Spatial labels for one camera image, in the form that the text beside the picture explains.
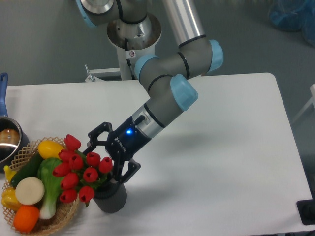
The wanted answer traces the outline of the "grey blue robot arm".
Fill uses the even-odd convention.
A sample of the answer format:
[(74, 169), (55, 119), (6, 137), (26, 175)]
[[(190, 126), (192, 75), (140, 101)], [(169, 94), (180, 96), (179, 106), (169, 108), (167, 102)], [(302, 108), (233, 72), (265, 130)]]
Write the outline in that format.
[(198, 99), (189, 79), (223, 63), (222, 48), (207, 39), (193, 1), (165, 0), (163, 5), (179, 50), (161, 59), (155, 55), (161, 25), (147, 11), (145, 0), (77, 1), (87, 25), (107, 25), (108, 39), (117, 49), (121, 78), (137, 79), (149, 95), (117, 129), (103, 123), (89, 134), (89, 150), (105, 147), (114, 162), (109, 179), (118, 183), (127, 182), (139, 170), (134, 154)]

